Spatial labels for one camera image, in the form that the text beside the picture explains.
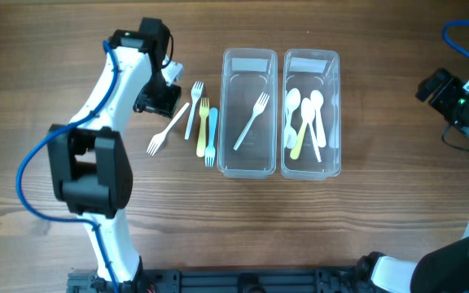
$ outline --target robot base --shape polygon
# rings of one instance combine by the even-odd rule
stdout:
[[[121,292],[151,293],[382,293],[368,282],[357,279],[356,267],[321,267],[296,270],[179,271],[144,272],[144,289],[121,286]],[[68,275],[67,293],[112,292],[102,288],[95,271]]]

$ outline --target wood grain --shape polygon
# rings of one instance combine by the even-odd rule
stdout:
[[[279,72],[286,50],[320,48],[340,54],[343,115],[343,171],[324,182],[286,180],[279,168],[264,181],[227,179],[196,158],[186,123],[150,157],[147,144],[168,120],[132,115],[128,217],[146,268],[348,265],[373,250],[417,260],[461,237],[469,153],[440,142],[445,122],[414,92],[438,67],[469,78],[469,62],[440,36],[446,21],[469,19],[469,2],[0,5],[0,292],[63,292],[67,273],[95,267],[81,226],[46,223],[20,206],[15,171],[50,124],[86,101],[103,66],[100,42],[143,16],[175,36],[183,102],[201,80],[218,106],[227,48],[275,50]],[[452,36],[469,49],[469,30]],[[43,151],[27,169],[26,195],[69,216],[49,171]]]

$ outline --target cutlery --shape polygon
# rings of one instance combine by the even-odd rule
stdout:
[[[251,119],[249,120],[247,125],[245,125],[245,128],[242,131],[242,134],[240,134],[240,137],[238,138],[238,140],[236,141],[234,145],[233,149],[235,151],[238,150],[238,148],[240,147],[240,144],[242,143],[243,139],[245,138],[245,135],[248,133],[249,129],[251,128],[251,125],[254,119],[265,110],[265,106],[267,105],[268,101],[269,101],[269,95],[266,93],[261,93],[260,97],[254,104],[254,107],[252,108]]]
[[[310,101],[313,104],[314,110],[316,110],[316,139],[319,147],[325,147],[327,145],[327,139],[325,137],[325,129],[323,129],[322,122],[322,106],[323,106],[323,95],[319,90],[313,90],[310,93]]]
[[[150,155],[154,155],[156,153],[156,151],[159,149],[162,142],[164,142],[164,140],[166,139],[166,135],[168,134],[168,131],[173,127],[173,125],[175,125],[175,123],[177,123],[178,119],[180,119],[180,117],[184,114],[184,112],[186,112],[188,107],[189,107],[189,103],[186,103],[182,107],[182,109],[180,109],[177,115],[171,120],[171,122],[169,122],[168,127],[166,127],[166,129],[163,132],[156,134],[151,139],[149,146],[147,146],[146,153]]]
[[[189,139],[189,135],[191,133],[191,127],[193,126],[193,118],[195,117],[195,106],[196,103],[199,101],[200,97],[202,96],[202,91],[204,89],[204,83],[202,81],[197,81],[193,85],[191,89],[191,112],[189,113],[189,118],[187,119],[187,127],[186,127],[186,136],[184,137],[186,140]]]
[[[307,125],[309,125],[310,136],[313,139],[313,147],[314,153],[316,154],[316,159],[318,159],[318,162],[322,161],[321,156],[319,155],[318,144],[316,143],[316,134],[314,134],[313,128],[313,120],[315,116],[316,113],[311,101],[308,98],[304,98],[301,101],[301,118],[303,119],[303,122],[301,123],[300,131],[298,132],[298,141],[291,151],[291,159],[297,160],[300,156],[301,147],[303,145],[303,139],[305,136],[305,129],[307,128]]]
[[[300,106],[300,91],[297,88],[290,90],[285,97],[287,107],[286,124],[283,135],[285,137],[285,147],[292,149],[296,145],[298,134],[291,126],[292,113]]]
[[[208,123],[209,116],[209,99],[202,98],[200,101],[200,131],[199,131],[199,142],[196,144],[196,155],[200,158],[205,155],[205,126]]]
[[[218,109],[209,110],[209,143],[205,148],[205,166],[212,167],[215,162],[215,130],[217,129]]]

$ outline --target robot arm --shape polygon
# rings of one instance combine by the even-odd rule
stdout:
[[[129,236],[126,220],[125,206],[133,174],[121,135],[132,110],[173,116],[181,94],[180,87],[173,82],[181,77],[183,66],[166,56],[169,38],[167,27],[154,19],[143,19],[139,32],[117,30],[109,40],[119,69],[112,95],[93,120],[48,144],[55,196],[78,218],[99,224],[104,249],[121,291],[146,291],[141,277],[142,261]],[[87,117],[101,103],[112,83],[113,69],[108,55],[90,98],[70,122]],[[58,127],[53,125],[50,131]],[[77,161],[76,155],[87,151],[94,152],[95,162]],[[101,287],[97,289],[106,291],[107,282],[109,285],[112,279],[96,234],[90,225],[85,228],[99,265],[97,277],[101,282],[96,283]]]
[[[424,101],[432,93],[430,105],[469,138],[469,82],[464,85],[439,69],[421,83],[416,96]],[[394,293],[469,290],[469,221],[461,240],[426,255],[418,263],[380,256],[370,280]]]

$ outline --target clear plastic container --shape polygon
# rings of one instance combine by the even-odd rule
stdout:
[[[297,160],[291,159],[291,150],[285,147],[286,97],[297,88],[301,99],[309,98],[313,90],[323,97],[321,108],[327,145],[320,147],[322,162],[314,154],[309,126]],[[298,180],[325,180],[341,172],[341,110],[340,110],[340,57],[334,51],[291,49],[285,54],[283,65],[282,103],[282,175]],[[301,107],[292,113],[291,126],[298,132],[301,127]]]
[[[234,146],[260,94],[270,95],[245,139]],[[228,49],[221,81],[218,161],[227,177],[264,179],[276,170],[278,56],[273,50]]]

